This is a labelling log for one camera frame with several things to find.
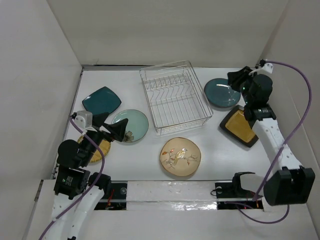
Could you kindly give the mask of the yellow woven round plate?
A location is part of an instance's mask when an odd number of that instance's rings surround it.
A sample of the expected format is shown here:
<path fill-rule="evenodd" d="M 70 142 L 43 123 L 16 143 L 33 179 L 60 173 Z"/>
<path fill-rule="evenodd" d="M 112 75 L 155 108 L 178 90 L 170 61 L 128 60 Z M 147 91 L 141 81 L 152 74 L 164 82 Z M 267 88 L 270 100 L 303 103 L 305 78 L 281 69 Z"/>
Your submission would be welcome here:
<path fill-rule="evenodd" d="M 103 139 L 101 141 L 101 143 L 99 144 L 99 148 L 102 150 L 104 157 L 106 157 L 108 155 L 108 153 L 110 152 L 111 143 Z M 96 163 L 100 162 L 101 160 L 102 160 L 102 156 L 101 156 L 100 152 L 98 150 L 96 150 L 94 152 L 93 156 L 91 157 L 89 163 L 96 164 Z"/>

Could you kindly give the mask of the teal square plate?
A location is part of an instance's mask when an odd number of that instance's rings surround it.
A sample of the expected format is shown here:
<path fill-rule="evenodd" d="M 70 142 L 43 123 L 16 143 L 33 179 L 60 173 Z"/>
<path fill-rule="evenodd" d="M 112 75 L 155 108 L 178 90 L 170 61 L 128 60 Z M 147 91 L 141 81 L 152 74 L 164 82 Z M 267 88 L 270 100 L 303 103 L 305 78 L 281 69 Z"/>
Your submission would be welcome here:
<path fill-rule="evenodd" d="M 112 114 L 122 104 L 121 99 L 110 88 L 103 86 L 82 100 L 82 105 L 93 116 Z"/>

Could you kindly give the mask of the dark teal round plate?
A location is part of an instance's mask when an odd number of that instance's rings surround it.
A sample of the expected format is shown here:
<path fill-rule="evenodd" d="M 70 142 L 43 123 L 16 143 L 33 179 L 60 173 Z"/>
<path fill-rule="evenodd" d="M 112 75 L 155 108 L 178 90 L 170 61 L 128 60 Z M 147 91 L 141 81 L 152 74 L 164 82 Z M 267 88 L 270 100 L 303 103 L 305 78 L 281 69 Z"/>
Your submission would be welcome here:
<path fill-rule="evenodd" d="M 204 86 L 204 93 L 210 104 L 218 108 L 230 108 L 236 105 L 241 94 L 228 85 L 225 78 L 214 78 Z"/>

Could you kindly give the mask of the light green flower plate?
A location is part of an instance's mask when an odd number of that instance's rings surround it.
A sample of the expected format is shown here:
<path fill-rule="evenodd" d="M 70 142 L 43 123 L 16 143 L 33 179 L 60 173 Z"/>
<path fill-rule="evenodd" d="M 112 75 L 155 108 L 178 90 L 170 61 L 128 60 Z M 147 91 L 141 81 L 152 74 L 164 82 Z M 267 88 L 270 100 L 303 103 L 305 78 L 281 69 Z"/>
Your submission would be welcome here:
<path fill-rule="evenodd" d="M 113 118 L 111 123 L 115 124 L 123 119 L 128 119 L 123 142 L 134 143 L 146 135 L 149 121 L 143 112 L 136 109 L 123 110 Z"/>

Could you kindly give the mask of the yellow square black-rimmed plate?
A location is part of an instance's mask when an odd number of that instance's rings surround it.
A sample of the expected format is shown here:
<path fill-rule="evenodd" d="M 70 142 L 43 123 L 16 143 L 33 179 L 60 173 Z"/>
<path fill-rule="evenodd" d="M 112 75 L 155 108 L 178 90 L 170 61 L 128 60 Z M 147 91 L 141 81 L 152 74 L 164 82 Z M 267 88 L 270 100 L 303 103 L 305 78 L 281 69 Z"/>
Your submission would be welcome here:
<path fill-rule="evenodd" d="M 220 129 L 247 148 L 251 148 L 258 140 L 258 136 L 251 129 L 244 116 L 244 107 L 236 105 L 220 122 Z"/>

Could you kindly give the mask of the beige bird plate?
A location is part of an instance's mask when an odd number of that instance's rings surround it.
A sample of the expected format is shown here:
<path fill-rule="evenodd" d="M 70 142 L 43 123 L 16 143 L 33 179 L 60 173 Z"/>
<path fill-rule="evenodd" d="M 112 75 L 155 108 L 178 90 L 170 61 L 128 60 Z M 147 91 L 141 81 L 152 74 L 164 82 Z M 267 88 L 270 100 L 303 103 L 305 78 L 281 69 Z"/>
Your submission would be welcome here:
<path fill-rule="evenodd" d="M 201 158 L 199 147 L 184 137 L 168 140 L 162 147 L 159 156 L 162 167 L 177 177 L 193 175 L 201 163 Z"/>

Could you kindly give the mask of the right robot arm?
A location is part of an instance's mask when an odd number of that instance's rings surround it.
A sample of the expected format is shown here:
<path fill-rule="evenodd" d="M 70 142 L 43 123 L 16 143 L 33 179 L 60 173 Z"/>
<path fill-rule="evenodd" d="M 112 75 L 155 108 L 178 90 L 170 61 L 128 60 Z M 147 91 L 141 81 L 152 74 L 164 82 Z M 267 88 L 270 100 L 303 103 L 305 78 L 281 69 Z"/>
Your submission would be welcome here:
<path fill-rule="evenodd" d="M 247 192 L 253 194 L 253 199 L 264 197 L 270 206 L 305 204 L 316 175 L 295 157 L 268 103 L 273 91 L 273 81 L 268 76 L 272 70 L 273 65 L 266 63 L 260 68 L 246 66 L 227 74 L 228 85 L 244 99 L 244 117 L 270 161 L 265 176 L 254 172 L 236 173 L 231 191 L 237 197 Z"/>

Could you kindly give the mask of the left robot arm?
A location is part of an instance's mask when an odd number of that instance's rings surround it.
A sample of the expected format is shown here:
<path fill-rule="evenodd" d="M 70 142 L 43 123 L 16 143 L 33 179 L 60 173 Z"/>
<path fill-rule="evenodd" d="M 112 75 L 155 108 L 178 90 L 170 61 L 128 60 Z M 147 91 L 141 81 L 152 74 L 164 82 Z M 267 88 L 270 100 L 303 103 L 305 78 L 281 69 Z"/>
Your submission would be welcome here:
<path fill-rule="evenodd" d="M 67 139 L 58 147 L 51 219 L 41 240 L 80 239 L 98 202 L 111 194 L 111 177 L 103 174 L 105 154 L 100 144 L 122 142 L 129 120 L 107 124 L 107 117 L 108 113 L 93 115 L 85 110 L 69 116 L 82 140 Z"/>

